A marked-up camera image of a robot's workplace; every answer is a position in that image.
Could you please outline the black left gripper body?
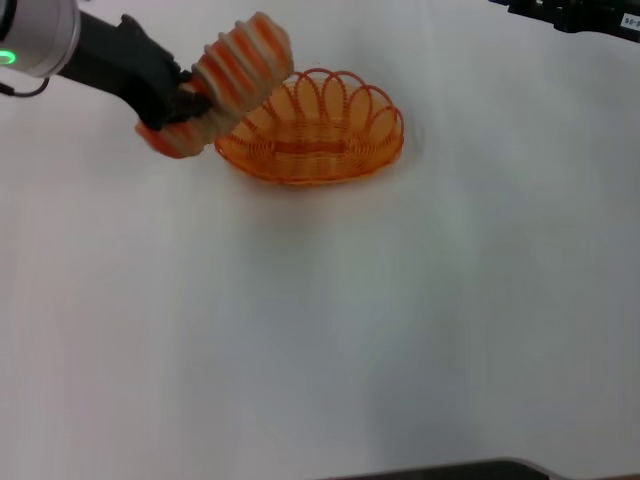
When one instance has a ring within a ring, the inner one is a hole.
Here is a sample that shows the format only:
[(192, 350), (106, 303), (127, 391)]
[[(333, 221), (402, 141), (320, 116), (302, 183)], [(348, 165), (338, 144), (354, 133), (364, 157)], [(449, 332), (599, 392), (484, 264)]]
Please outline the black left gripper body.
[(169, 124), (169, 97), (186, 81), (173, 55), (129, 15), (115, 26), (80, 14), (75, 50), (59, 75), (114, 95), (154, 131)]

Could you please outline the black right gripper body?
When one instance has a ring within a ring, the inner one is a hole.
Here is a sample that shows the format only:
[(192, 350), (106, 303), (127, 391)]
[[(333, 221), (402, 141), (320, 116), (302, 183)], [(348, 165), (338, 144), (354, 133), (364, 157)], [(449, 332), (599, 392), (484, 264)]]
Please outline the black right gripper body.
[(639, 2), (633, 0), (491, 0), (510, 14), (575, 34), (594, 32), (639, 42)]

